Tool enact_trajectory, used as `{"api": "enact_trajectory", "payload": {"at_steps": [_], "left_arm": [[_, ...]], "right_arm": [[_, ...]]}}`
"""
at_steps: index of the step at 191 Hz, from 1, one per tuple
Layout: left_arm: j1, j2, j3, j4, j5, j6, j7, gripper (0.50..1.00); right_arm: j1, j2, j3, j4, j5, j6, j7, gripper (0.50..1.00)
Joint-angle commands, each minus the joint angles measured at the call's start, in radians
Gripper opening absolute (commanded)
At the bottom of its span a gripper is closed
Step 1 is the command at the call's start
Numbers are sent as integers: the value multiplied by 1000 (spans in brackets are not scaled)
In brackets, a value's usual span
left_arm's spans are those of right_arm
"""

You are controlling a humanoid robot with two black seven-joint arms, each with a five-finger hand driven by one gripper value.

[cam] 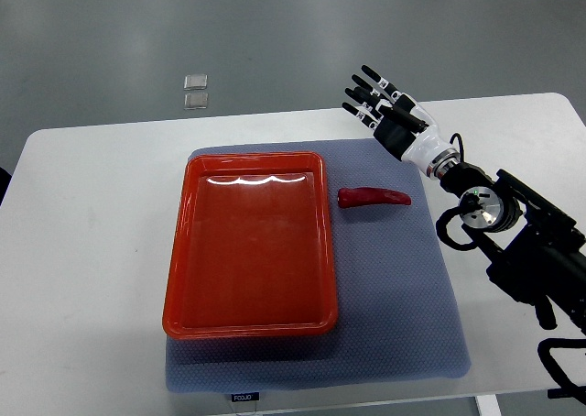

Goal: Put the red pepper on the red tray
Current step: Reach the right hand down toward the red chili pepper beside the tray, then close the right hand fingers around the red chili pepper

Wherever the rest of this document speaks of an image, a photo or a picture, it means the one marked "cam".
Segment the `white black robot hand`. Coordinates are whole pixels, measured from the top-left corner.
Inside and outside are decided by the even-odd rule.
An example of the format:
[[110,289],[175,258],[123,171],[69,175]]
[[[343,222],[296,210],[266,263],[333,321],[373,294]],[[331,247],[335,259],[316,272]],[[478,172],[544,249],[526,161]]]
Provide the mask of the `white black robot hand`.
[[378,111],[383,118],[379,122],[364,109],[346,102],[342,108],[368,128],[375,128],[374,138],[387,152],[416,165],[427,177],[443,177],[459,163],[459,151],[440,136],[437,122],[417,101],[368,65],[363,64],[361,70],[377,86],[353,74],[356,86],[344,92],[362,108]]

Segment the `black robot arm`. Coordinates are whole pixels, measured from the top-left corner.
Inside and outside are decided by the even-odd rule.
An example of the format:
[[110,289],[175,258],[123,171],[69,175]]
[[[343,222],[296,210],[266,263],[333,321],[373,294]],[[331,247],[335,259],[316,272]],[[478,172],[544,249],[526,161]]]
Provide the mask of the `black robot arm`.
[[435,224],[439,240],[489,259],[489,280],[532,306],[539,325],[556,328],[561,309],[585,329],[585,236],[577,223],[517,177],[494,177],[465,157],[462,137],[441,134],[434,117],[411,95],[367,65],[352,76],[343,108],[395,159],[436,181],[457,202]]

